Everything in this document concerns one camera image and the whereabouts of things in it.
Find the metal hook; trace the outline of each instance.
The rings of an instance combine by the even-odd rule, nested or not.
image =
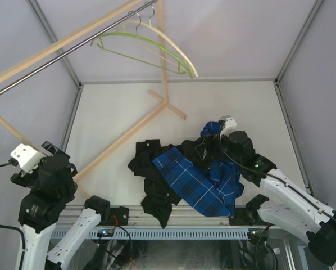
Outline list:
[[[135,33],[138,35],[138,26],[140,26],[140,24],[142,23],[142,19],[140,18],[140,14],[138,14],[136,11],[131,10],[131,11],[128,12],[128,15],[130,15],[132,13],[137,14],[138,17],[139,17],[139,24],[135,27]]]
[[[151,21],[151,18],[153,18],[154,16],[155,16],[155,13],[156,13],[156,11],[155,11],[155,7],[153,7],[153,4],[152,3],[150,3],[150,2],[146,2],[146,3],[144,3],[145,5],[146,4],[151,4],[151,6],[152,6],[152,9],[153,9],[153,15],[151,16],[151,17],[149,17],[149,21]]]

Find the black garment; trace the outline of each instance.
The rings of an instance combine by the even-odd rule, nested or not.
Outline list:
[[[167,184],[152,160],[172,147],[173,145],[161,147],[159,139],[137,142],[135,158],[128,164],[135,176],[145,177],[144,191],[147,196],[141,205],[145,213],[159,220],[162,228],[167,226],[172,204],[177,205],[181,198]]]

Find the blue plaid shirt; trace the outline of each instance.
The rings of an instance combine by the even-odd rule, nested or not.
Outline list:
[[[228,160],[213,160],[209,170],[194,167],[176,147],[153,160],[166,182],[206,217],[233,216],[235,198],[243,193],[239,172]]]

